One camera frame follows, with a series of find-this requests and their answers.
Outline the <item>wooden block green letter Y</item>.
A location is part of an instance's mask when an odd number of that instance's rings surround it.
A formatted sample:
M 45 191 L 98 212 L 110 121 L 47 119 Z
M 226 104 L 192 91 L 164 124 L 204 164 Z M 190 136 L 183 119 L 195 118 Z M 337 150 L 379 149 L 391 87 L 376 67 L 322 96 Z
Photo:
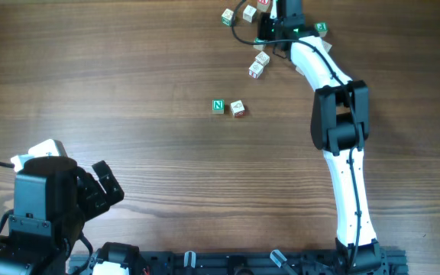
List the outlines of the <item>wooden block green letter Y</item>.
M 254 39 L 254 48 L 259 51 L 263 51 L 266 47 L 265 40 L 261 40 L 258 37 Z

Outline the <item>wooden block red letter A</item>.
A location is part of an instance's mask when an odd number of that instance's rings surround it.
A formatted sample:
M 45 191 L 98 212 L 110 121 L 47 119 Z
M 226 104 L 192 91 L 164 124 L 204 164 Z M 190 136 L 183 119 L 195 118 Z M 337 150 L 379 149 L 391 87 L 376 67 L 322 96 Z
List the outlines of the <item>wooden block red letter A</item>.
M 234 118 L 241 117 L 245 115 L 245 107 L 241 100 L 232 102 L 230 104 L 231 113 Z

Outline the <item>wooden block green letter N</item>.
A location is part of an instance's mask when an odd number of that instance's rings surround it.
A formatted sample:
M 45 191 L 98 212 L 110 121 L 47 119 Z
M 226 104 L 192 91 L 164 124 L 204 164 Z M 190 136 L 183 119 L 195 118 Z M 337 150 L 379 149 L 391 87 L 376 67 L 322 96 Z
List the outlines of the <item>wooden block green letter N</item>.
M 225 113 L 225 101 L 223 99 L 212 100 L 212 113 L 224 114 Z

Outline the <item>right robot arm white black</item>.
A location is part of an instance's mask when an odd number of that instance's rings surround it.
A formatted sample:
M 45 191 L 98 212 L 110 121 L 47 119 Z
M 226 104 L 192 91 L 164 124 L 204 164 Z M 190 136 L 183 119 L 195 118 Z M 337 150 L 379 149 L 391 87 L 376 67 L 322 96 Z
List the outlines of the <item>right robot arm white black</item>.
M 310 133 L 328 165 L 337 210 L 337 260 L 345 274 L 382 267 L 364 187 L 364 145 L 369 135 L 369 90 L 344 74 L 328 55 L 318 27 L 307 27 L 300 1 L 275 1 L 261 15 L 258 37 L 286 52 L 315 92 Z

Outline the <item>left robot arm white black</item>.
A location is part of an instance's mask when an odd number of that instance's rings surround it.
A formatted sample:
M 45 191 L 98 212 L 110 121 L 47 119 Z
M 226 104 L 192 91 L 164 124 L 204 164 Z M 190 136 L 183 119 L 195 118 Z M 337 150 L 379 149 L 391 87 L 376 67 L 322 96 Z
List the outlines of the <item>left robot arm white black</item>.
M 37 157 L 15 177 L 14 207 L 0 221 L 0 274 L 64 274 L 74 244 L 89 251 L 74 274 L 141 273 L 138 247 L 107 243 L 94 252 L 87 221 L 107 212 L 125 193 L 105 161 L 87 173 L 68 157 Z

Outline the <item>wooden block red top edge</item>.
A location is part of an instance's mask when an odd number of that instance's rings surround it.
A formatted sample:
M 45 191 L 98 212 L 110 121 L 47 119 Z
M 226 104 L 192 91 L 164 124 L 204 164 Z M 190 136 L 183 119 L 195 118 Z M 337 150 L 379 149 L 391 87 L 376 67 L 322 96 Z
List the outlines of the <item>wooden block red top edge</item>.
M 257 0 L 257 9 L 261 12 L 267 12 L 271 0 Z

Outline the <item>wooden block red edge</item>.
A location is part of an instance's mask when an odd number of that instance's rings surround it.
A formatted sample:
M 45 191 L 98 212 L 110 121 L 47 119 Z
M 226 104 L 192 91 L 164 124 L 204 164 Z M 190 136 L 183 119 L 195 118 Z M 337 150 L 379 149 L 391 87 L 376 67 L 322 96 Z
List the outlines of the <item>wooden block red edge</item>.
M 257 0 L 257 9 L 261 12 L 267 12 L 271 0 Z
M 261 63 L 258 63 L 257 61 L 254 61 L 248 69 L 249 75 L 254 79 L 258 79 L 263 71 L 264 71 L 264 66 Z

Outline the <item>wooden block plain top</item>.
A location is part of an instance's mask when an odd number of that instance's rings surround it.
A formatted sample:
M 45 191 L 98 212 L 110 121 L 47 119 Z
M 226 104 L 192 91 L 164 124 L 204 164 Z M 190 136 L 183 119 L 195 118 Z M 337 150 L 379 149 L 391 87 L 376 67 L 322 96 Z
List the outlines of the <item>wooden block plain top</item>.
M 254 21 L 257 9 L 254 6 L 247 5 L 243 11 L 243 19 L 249 23 Z

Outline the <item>wooden block plain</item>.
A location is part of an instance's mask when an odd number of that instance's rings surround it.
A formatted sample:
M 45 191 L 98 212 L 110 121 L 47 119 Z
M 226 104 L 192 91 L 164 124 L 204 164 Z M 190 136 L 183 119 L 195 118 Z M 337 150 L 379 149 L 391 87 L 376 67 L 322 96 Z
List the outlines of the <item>wooden block plain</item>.
M 249 23 L 254 21 L 257 9 L 254 6 L 247 5 L 243 11 L 243 19 Z
M 261 66 L 266 66 L 269 62 L 270 62 L 270 56 L 261 51 L 256 57 L 255 60 L 261 65 Z
M 300 69 L 300 67 L 296 67 L 296 72 L 298 72 L 299 74 L 301 74 L 302 76 L 304 76 L 305 74 L 303 73 L 303 71 Z

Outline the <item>wooden block plain middle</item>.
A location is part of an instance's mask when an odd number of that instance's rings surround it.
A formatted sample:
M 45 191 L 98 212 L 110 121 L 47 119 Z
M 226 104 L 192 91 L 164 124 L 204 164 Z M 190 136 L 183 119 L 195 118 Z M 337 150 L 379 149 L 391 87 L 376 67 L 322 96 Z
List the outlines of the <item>wooden block plain middle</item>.
M 266 66 L 269 62 L 270 62 L 270 56 L 261 51 L 256 57 L 255 60 L 261 65 L 261 66 Z

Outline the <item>wooden block green corner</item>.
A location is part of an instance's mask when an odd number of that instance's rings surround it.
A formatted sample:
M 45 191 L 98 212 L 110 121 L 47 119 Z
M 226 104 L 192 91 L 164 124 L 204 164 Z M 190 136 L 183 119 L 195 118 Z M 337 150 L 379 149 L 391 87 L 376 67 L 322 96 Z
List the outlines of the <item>wooden block green corner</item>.
M 222 13 L 222 23 L 230 27 L 234 20 L 234 12 L 231 9 L 226 8 Z

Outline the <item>wooden block plain lower right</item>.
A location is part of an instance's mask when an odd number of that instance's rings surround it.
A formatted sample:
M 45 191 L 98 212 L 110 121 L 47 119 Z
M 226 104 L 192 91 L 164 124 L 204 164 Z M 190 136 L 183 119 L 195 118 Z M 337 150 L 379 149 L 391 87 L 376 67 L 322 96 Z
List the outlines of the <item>wooden block plain lower right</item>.
M 303 73 L 303 71 L 300 69 L 300 67 L 296 67 L 296 72 L 298 72 L 299 74 L 301 74 L 302 76 L 304 76 L 305 74 Z

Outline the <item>wooden block green letter right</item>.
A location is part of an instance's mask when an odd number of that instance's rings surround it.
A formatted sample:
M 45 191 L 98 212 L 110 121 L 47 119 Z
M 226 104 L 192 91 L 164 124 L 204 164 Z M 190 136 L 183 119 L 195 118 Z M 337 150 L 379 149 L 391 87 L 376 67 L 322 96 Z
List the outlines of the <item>wooden block green letter right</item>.
M 325 22 L 317 22 L 314 23 L 314 27 L 316 29 L 316 31 L 318 32 L 320 37 L 324 37 L 327 32 L 328 32 L 328 27 L 327 24 Z

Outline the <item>wooden block far right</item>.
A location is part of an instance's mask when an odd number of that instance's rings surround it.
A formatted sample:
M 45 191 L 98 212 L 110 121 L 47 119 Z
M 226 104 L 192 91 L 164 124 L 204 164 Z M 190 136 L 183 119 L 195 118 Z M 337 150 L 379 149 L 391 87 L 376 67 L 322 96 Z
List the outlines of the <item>wooden block far right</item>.
M 330 51 L 330 49 L 332 48 L 332 45 L 329 44 L 329 43 L 327 43 L 327 42 L 325 42 L 325 41 L 322 41 L 322 46 L 323 46 L 324 50 L 325 50 L 327 53 L 328 53 L 328 52 Z

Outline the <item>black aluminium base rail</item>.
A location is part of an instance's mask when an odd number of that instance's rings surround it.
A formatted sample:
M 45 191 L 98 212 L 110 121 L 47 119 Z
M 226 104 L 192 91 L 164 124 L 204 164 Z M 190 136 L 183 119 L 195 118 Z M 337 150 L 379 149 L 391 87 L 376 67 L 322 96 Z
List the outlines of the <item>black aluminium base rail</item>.
M 303 251 L 289 252 L 284 256 L 287 265 L 297 274 L 340 274 L 334 267 L 334 251 Z M 184 267 L 184 255 L 166 251 L 142 251 L 139 264 L 141 273 L 149 274 L 187 274 Z M 409 275 L 409 267 L 405 251 L 382 251 L 381 266 L 376 270 L 369 270 L 369 274 Z M 287 274 L 283 267 L 278 267 L 268 253 L 198 253 L 196 266 L 191 274 Z

